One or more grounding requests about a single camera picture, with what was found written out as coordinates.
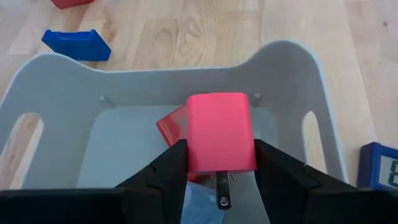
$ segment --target blue digital display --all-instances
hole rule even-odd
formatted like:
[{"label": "blue digital display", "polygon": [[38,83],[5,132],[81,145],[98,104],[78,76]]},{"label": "blue digital display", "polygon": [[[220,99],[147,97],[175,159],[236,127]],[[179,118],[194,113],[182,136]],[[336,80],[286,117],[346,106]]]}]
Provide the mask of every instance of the blue digital display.
[{"label": "blue digital display", "polygon": [[398,150],[372,142],[361,148],[358,187],[398,189]]}]

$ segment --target red block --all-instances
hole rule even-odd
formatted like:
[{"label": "red block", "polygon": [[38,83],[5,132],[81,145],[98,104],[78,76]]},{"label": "red block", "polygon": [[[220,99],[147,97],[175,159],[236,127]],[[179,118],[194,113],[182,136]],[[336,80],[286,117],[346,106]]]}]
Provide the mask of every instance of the red block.
[{"label": "red block", "polygon": [[[162,134],[168,147],[174,145],[180,139],[187,138],[187,109],[181,106],[156,122],[156,126]],[[188,174],[190,182],[200,183],[202,175]]]},{"label": "red block", "polygon": [[247,95],[193,95],[187,113],[189,172],[257,169]]},{"label": "red block", "polygon": [[80,4],[87,4],[94,0],[51,0],[58,8],[65,9],[66,7],[77,6]]}]

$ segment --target wooden floor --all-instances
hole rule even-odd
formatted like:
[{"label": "wooden floor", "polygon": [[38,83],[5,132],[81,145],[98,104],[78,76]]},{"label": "wooden floor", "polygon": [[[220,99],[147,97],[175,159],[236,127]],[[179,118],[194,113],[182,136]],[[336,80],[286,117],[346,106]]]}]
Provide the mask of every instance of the wooden floor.
[{"label": "wooden floor", "polygon": [[[322,62],[355,184],[361,145],[398,147],[397,12],[398,0],[96,0],[64,10],[0,0],[0,96],[23,63],[50,52],[45,29],[96,29],[113,50],[108,62],[88,63],[102,70],[236,65],[273,40],[296,40]],[[17,122],[0,157],[0,189],[29,164],[37,123],[31,115]],[[313,155],[322,169],[322,155]]]}]

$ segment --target pink block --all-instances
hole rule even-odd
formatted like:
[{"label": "pink block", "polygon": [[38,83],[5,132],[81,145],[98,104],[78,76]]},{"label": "pink block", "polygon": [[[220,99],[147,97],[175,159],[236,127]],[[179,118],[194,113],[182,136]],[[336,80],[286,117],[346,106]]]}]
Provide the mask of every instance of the pink block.
[{"label": "pink block", "polygon": [[193,95],[187,113],[189,172],[257,169],[248,96]]}]

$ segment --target screw head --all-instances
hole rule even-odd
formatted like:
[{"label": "screw head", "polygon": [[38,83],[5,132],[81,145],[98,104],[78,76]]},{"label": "screw head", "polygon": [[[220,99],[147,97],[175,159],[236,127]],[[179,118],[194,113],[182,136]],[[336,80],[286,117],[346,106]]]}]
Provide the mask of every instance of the screw head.
[{"label": "screw head", "polygon": [[222,206],[227,206],[228,205],[228,198],[227,197],[221,197],[220,198],[220,205]]}]

